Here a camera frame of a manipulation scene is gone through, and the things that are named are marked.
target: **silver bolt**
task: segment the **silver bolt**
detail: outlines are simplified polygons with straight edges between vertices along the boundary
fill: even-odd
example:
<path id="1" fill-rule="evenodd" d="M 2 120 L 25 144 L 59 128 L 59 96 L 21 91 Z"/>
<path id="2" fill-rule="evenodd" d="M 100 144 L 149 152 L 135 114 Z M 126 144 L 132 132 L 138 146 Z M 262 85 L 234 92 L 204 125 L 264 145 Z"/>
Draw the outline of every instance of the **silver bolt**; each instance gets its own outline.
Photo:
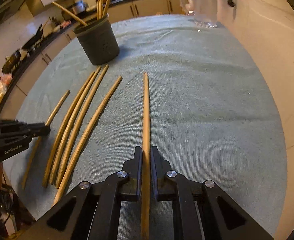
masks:
<path id="1" fill-rule="evenodd" d="M 127 176 L 127 172 L 126 171 L 119 171 L 117 173 L 117 176 L 120 177 L 120 178 L 124 178 Z"/>
<path id="2" fill-rule="evenodd" d="M 174 178 L 177 176 L 177 172 L 176 171 L 168 171 L 167 176 L 170 178 Z"/>
<path id="3" fill-rule="evenodd" d="M 81 189 L 86 189 L 89 187 L 89 185 L 90 185 L 90 183 L 88 181 L 83 181 L 83 182 L 79 183 L 79 187 Z"/>
<path id="4" fill-rule="evenodd" d="M 206 187 L 214 187 L 215 182 L 213 182 L 212 180 L 206 180 L 205 185 L 206 185 Z"/>

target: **glass pitcher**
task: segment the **glass pitcher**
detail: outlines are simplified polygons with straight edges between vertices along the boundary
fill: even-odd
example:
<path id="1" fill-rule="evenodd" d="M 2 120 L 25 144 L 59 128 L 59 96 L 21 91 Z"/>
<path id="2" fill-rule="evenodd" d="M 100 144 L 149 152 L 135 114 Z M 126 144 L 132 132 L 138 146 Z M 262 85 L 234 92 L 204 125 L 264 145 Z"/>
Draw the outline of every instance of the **glass pitcher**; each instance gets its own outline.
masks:
<path id="1" fill-rule="evenodd" d="M 187 15 L 193 15 L 197 25 L 217 27 L 217 0 L 180 0 L 180 5 Z"/>

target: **cabinet handle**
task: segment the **cabinet handle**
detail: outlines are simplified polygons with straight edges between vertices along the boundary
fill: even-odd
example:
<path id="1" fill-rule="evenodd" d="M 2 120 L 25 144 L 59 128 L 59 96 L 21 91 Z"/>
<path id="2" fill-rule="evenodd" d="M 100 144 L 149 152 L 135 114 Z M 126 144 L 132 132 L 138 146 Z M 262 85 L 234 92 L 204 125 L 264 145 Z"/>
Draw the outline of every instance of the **cabinet handle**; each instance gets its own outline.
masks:
<path id="1" fill-rule="evenodd" d="M 137 12 L 137 16 L 139 16 L 139 12 L 138 12 L 138 9 L 137 9 L 137 5 L 135 5 L 135 9 L 136 9 L 136 12 Z"/>
<path id="2" fill-rule="evenodd" d="M 134 14 L 134 11 L 133 11 L 132 6 L 130 6 L 130 10 L 131 10 L 131 14 L 135 17 L 135 14 Z"/>
<path id="3" fill-rule="evenodd" d="M 49 65 L 49 63 L 44 59 L 44 58 L 41 58 L 43 61 L 45 61 L 45 63 L 47 64 L 47 65 Z"/>
<path id="4" fill-rule="evenodd" d="M 173 12 L 173 6 L 171 5 L 171 1 L 169 1 L 170 11 Z"/>
<path id="5" fill-rule="evenodd" d="M 47 53 L 45 54 L 45 56 L 46 56 L 47 58 L 49 58 L 49 60 L 51 61 L 51 58 L 48 56 L 48 54 L 47 54 Z"/>

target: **light blue tablecloth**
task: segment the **light blue tablecloth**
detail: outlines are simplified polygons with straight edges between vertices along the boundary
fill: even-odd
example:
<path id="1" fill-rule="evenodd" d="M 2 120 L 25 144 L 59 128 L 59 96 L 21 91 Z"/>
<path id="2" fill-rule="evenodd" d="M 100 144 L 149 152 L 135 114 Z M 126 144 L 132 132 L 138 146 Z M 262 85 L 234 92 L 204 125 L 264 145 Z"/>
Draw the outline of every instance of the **light blue tablecloth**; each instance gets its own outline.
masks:
<path id="1" fill-rule="evenodd" d="M 253 60 L 224 27 L 198 30 L 186 16 L 131 19 L 112 26 L 120 54 L 110 62 L 80 134 L 119 75 L 123 80 L 80 156 L 69 190 L 104 180 L 133 157 L 142 141 L 143 73 L 150 82 L 151 141 L 188 179 L 212 179 L 270 234 L 282 212 L 287 158 L 279 114 Z M 14 190 L 38 219 L 57 192 L 41 186 L 48 154 L 79 88 L 96 68 L 77 39 L 50 63 L 17 118 L 45 122 L 71 91 L 38 149 L 25 191 L 20 182 L 30 149 L 4 162 Z M 138 203 L 124 203 L 119 239 L 138 239 Z M 170 203 L 151 203 L 151 239 L 173 239 Z"/>

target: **dark gray container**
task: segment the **dark gray container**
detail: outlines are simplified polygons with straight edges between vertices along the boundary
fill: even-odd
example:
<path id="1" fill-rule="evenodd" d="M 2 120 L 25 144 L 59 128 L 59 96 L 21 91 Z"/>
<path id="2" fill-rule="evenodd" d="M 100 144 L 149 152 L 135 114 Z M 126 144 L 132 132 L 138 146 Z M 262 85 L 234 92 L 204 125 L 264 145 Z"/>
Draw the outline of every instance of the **dark gray container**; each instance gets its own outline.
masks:
<path id="1" fill-rule="evenodd" d="M 119 54 L 119 46 L 108 21 L 108 14 L 98 21 L 96 18 L 88 21 L 87 26 L 76 27 L 74 33 L 93 65 L 105 64 Z"/>

